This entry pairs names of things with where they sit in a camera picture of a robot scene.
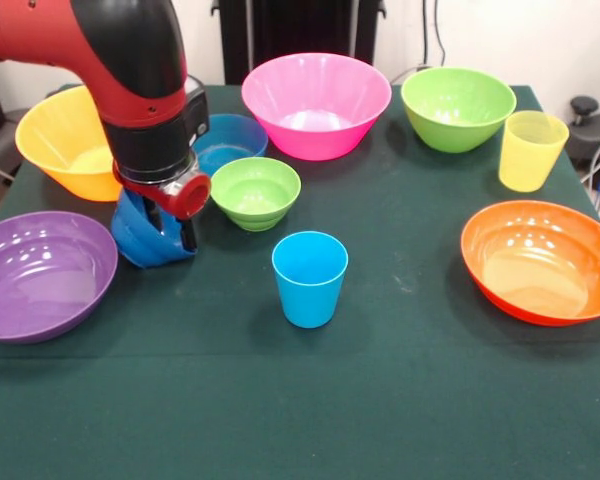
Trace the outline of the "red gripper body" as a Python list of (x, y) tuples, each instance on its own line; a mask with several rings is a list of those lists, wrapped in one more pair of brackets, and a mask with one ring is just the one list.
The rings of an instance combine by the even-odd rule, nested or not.
[(211, 178), (200, 170), (194, 159), (189, 167), (174, 178), (138, 183), (125, 178), (114, 163), (113, 173), (129, 196), (139, 198), (146, 212), (161, 210), (177, 220), (189, 220), (206, 204), (211, 191)]

